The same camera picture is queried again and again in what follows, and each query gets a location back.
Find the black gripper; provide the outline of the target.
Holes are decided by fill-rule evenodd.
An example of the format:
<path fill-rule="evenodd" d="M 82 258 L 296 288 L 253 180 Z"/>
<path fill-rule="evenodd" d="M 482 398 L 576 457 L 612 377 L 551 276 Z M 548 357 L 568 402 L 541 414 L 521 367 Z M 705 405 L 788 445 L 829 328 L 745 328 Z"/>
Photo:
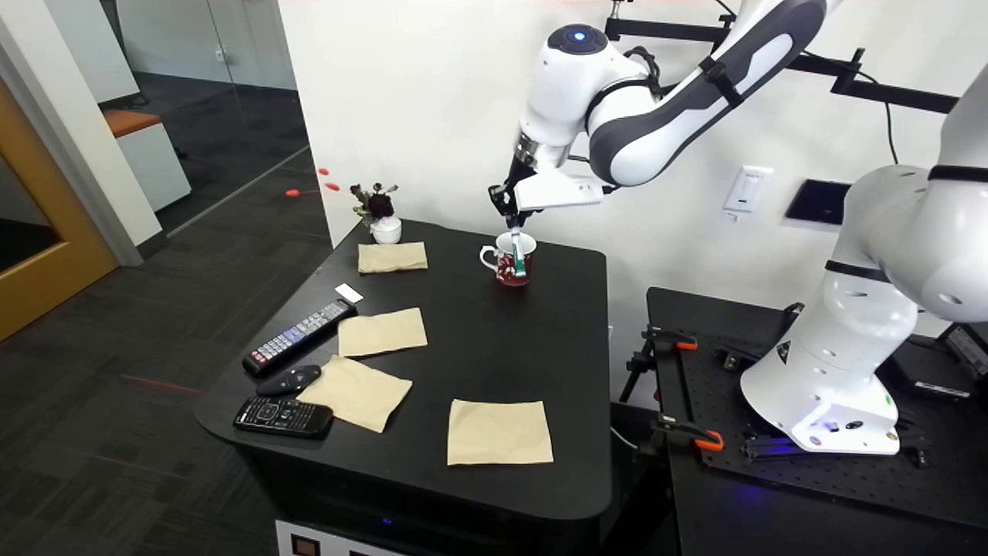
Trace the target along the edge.
<path fill-rule="evenodd" d="M 528 158 L 516 158 L 503 183 L 486 188 L 495 210 L 507 218 L 507 230 L 523 229 L 532 213 L 523 213 L 516 201 L 516 184 L 533 171 Z"/>

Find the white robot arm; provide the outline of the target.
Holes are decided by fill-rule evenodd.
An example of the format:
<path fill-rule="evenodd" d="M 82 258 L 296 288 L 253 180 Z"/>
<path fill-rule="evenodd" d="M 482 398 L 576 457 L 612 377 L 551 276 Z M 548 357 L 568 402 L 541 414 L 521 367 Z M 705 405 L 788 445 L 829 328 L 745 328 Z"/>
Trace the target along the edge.
<path fill-rule="evenodd" d="M 490 188 L 507 230 L 477 258 L 510 284 L 523 281 L 538 250 L 528 215 L 661 176 L 791 64 L 833 6 L 742 0 L 724 39 L 673 90 L 603 29 L 555 26 L 541 47 L 510 176 Z M 844 192 L 817 296 L 742 373 L 742 396 L 809 454 L 893 457 L 899 408 L 877 367 L 912 333 L 919 313 L 988 318 L 988 71 L 947 111 L 933 166 L 878 166 Z"/>

